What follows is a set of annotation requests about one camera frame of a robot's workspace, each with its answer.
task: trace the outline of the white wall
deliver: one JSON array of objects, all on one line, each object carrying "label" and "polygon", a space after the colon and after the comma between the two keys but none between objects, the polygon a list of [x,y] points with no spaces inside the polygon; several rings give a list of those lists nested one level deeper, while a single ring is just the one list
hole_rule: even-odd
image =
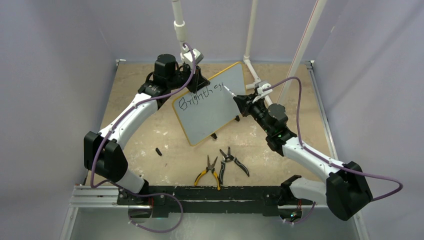
[{"label": "white wall", "polygon": [[422,0],[350,0],[314,64],[339,158],[404,183],[363,209],[372,240],[424,235],[423,23]]},{"label": "white wall", "polygon": [[[260,0],[250,53],[253,61],[291,62],[316,0]],[[304,59],[313,60],[348,0],[329,0]],[[154,62],[179,54],[171,0],[88,0],[113,54]],[[240,61],[246,49],[251,0],[181,0],[188,42],[204,62]]]},{"label": "white wall", "polygon": [[84,0],[0,7],[0,239],[58,239],[114,58]]}]

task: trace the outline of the yellow-handled pliers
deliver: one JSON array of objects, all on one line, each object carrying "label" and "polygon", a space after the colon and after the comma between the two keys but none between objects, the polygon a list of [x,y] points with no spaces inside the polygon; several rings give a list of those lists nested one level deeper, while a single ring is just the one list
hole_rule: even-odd
[{"label": "yellow-handled pliers", "polygon": [[203,175],[205,175],[207,172],[209,172],[209,170],[212,172],[213,176],[216,179],[216,183],[218,184],[216,186],[216,188],[219,190],[221,190],[221,186],[220,186],[220,180],[218,178],[218,174],[215,172],[215,163],[217,163],[217,159],[218,157],[215,158],[215,161],[213,162],[213,164],[211,165],[211,162],[209,161],[209,155],[207,156],[207,167],[205,170],[203,170],[197,177],[196,177],[196,181],[194,181],[194,185],[197,186],[198,182],[200,180],[201,177],[203,177]]}]

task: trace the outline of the whiteboard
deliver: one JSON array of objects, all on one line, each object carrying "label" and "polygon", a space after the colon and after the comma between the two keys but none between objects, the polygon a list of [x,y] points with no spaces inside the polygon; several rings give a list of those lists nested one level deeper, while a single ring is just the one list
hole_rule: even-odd
[{"label": "whiteboard", "polygon": [[210,85],[197,93],[186,92],[172,102],[172,108],[187,137],[195,146],[240,114],[233,96],[245,95],[245,79],[241,62],[236,62],[209,78]]}]

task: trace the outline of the marker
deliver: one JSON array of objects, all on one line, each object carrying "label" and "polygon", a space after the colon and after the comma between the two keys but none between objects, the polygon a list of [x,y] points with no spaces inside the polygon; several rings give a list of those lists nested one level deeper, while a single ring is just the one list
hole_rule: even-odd
[{"label": "marker", "polygon": [[234,94],[234,92],[232,92],[227,86],[224,85],[224,88],[233,96],[235,97],[236,95]]}]

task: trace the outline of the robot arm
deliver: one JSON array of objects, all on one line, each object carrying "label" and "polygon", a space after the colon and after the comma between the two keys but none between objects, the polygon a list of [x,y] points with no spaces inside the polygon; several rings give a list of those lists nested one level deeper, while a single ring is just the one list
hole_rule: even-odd
[{"label": "robot arm", "polygon": [[267,82],[258,82],[255,93],[250,95],[233,95],[238,109],[243,117],[251,115],[266,132],[265,138],[269,148],[301,164],[316,176],[321,182],[310,181],[295,175],[285,181],[283,196],[288,200],[308,199],[317,204],[325,204],[341,220],[348,220],[356,212],[371,202],[373,196],[364,176],[349,173],[331,166],[305,150],[305,147],[325,158],[331,164],[362,172],[355,162],[335,160],[313,149],[287,127],[288,117],[284,106],[277,103],[265,106],[264,98],[272,90]]},{"label": "robot arm", "polygon": [[[147,193],[149,182],[128,168],[128,162],[125,158],[123,149],[140,125],[150,115],[161,108],[168,98],[148,101],[138,106],[136,103],[169,94],[171,90],[182,87],[188,80],[191,71],[188,64],[179,66],[173,55],[159,55],[154,64],[154,71],[147,76],[145,83],[140,87],[138,93],[125,110],[111,124],[100,130],[99,133],[90,131],[85,135],[85,168],[88,170],[92,169],[96,152],[112,126],[125,112],[134,108],[119,122],[114,131],[106,139],[95,165],[95,173],[133,193]],[[193,80],[187,85],[187,89],[192,93],[196,93],[197,90],[210,84],[210,82],[202,76],[201,69],[198,66],[196,66],[192,79]]]}]

